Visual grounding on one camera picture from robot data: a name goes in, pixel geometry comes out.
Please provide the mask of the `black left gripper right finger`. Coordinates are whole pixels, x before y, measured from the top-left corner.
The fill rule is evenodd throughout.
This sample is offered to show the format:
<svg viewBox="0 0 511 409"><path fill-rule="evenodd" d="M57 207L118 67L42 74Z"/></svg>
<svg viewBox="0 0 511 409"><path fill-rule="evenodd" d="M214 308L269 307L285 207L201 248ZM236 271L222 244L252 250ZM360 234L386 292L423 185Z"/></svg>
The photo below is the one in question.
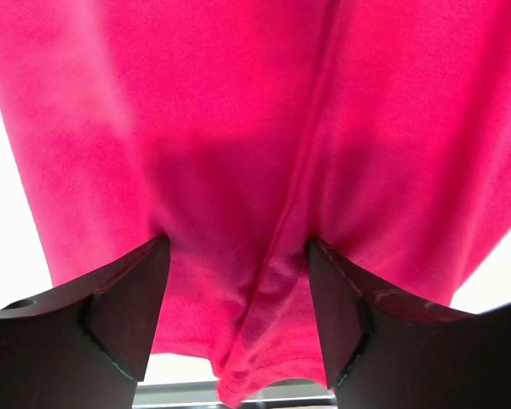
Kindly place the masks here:
<svg viewBox="0 0 511 409"><path fill-rule="evenodd" d="M340 408L511 408L511 303L470 314L430 302L320 239L307 260Z"/></svg>

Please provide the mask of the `magenta t shirt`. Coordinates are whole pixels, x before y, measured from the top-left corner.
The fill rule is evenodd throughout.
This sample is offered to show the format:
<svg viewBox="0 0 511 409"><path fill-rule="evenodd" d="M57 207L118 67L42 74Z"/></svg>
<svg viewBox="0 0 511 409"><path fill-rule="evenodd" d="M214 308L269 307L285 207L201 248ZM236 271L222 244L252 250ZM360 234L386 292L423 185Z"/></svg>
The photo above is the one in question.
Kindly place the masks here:
<svg viewBox="0 0 511 409"><path fill-rule="evenodd" d="M324 381L316 236L447 304L511 228L511 1L0 1L50 275L172 243L153 349Z"/></svg>

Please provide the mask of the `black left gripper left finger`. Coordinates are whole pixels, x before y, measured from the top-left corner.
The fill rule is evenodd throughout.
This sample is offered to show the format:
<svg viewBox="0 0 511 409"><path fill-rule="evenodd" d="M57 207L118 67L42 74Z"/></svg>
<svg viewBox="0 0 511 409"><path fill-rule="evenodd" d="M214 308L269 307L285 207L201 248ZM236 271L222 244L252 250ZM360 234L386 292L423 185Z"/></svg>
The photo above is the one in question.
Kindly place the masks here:
<svg viewBox="0 0 511 409"><path fill-rule="evenodd" d="M160 236L0 309L0 408L130 408L169 275Z"/></svg>

